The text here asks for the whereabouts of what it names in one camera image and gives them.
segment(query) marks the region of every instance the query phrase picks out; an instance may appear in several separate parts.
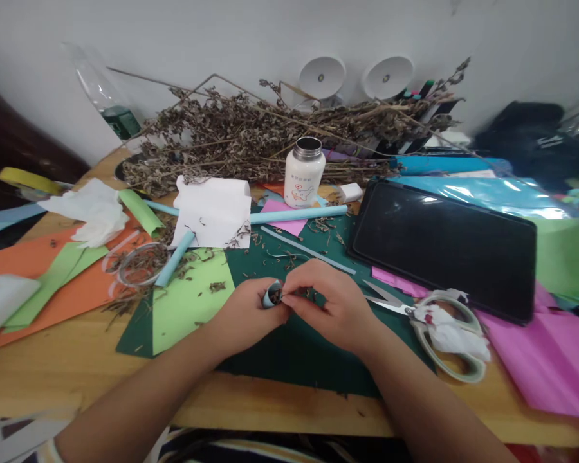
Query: black tablet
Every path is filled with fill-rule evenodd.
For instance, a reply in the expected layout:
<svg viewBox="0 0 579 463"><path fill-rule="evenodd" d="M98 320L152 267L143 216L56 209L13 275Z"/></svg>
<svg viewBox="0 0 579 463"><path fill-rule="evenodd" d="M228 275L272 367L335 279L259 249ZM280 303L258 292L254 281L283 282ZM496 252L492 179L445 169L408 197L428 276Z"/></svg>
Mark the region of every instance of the black tablet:
<svg viewBox="0 0 579 463"><path fill-rule="evenodd" d="M388 181L372 181L348 253L519 325L531 321L536 227L512 215Z"/></svg>

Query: scissor handle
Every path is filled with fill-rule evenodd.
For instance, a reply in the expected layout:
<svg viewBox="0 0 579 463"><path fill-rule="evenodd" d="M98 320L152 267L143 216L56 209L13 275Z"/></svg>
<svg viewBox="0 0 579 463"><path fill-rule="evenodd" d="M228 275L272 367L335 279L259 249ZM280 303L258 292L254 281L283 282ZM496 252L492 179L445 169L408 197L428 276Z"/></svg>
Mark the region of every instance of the scissor handle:
<svg viewBox="0 0 579 463"><path fill-rule="evenodd" d="M462 383L476 384L483 380L484 374L487 371L487 365L485 362L469 354L455 354L470 367L470 371L466 374L460 374L454 370L451 370L444 364L444 362L441 361L441 359L437 356L431 347L431 344L429 344L427 341L427 337L425 336L425 333L428 331L427 325L417 320L411 320L410 323L414 327L416 336L418 337L418 340L420 341L420 344L423 346L423 349L427 355L431 357L431 360L433 360L437 366L444 370L446 374L458 381L461 381Z"/></svg>
<svg viewBox="0 0 579 463"><path fill-rule="evenodd" d="M476 315L467 307L467 305L462 304L458 300L449 296L429 296L419 302L420 305L431 304L432 302L442 301L455 307L459 312L465 317L465 321L456 320L456 322L461 326L462 329L466 331L471 331L479 336L483 335L483 329L481 328L481 323L476 318Z"/></svg>
<svg viewBox="0 0 579 463"><path fill-rule="evenodd" d="M463 314L466 321L456 320L460 328L466 331L470 331L478 336L483 335L481 323L478 321L478 318L476 318L476 315L474 315L474 313L465 304L462 304L455 298L449 296L429 296L425 299L422 299L420 304L427 305L436 301L446 302ZM470 367L470 371L467 374L460 374L451 370L444 364L444 362L441 361L441 359L437 356L431 347L431 344L429 344L427 341L427 337L425 336L425 333L428 331L427 325L417 320L411 320L410 322L414 327L414 331L416 332L416 336L418 337L420 344L422 344L424 350L427 352L427 355L431 357L431 360L433 360L436 365L444 370L448 375L452 376L458 381L461 381L462 383L476 384L483 380L484 374L487 370L487 365L485 362L470 354L456 354Z"/></svg>

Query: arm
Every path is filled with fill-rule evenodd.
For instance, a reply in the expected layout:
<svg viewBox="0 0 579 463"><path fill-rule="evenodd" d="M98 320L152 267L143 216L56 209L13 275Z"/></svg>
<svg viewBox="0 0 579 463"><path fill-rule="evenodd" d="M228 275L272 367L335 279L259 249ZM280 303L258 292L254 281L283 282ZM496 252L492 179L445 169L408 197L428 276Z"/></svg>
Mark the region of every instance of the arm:
<svg viewBox="0 0 579 463"><path fill-rule="evenodd" d="M284 304L262 310L262 296L274 281L239 285L212 320L79 415L55 439L63 460L143 461L202 375L287 321Z"/></svg>
<svg viewBox="0 0 579 463"><path fill-rule="evenodd" d="M324 310L293 295L313 287ZM367 366L412 456L421 462L516 462L472 411L371 311L349 275L311 259L288 274L282 298L331 343Z"/></svg>

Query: white thermos bottle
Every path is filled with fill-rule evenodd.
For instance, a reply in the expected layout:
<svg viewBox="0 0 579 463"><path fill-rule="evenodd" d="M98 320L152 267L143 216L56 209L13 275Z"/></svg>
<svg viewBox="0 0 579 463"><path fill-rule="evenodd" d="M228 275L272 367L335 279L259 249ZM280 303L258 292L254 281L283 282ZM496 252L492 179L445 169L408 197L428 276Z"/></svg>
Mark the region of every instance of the white thermos bottle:
<svg viewBox="0 0 579 463"><path fill-rule="evenodd" d="M322 142L315 137L299 138L285 160L285 202L294 209L309 208L315 202L326 158Z"/></svg>

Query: white wall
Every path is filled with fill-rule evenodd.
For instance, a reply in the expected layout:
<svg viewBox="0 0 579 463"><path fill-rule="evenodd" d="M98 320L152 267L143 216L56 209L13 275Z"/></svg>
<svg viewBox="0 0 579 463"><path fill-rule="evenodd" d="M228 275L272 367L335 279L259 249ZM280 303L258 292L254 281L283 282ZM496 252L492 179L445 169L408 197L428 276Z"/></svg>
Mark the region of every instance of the white wall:
<svg viewBox="0 0 579 463"><path fill-rule="evenodd" d="M457 92L468 101L452 113L469 132L514 99L579 105L579 0L0 0L0 93L91 165L120 141L62 41L116 68L184 86L216 72L260 95L260 78L296 83L310 57L338 55L353 100L382 57L410 56L418 89L472 55ZM174 101L162 86L113 80L144 116Z"/></svg>

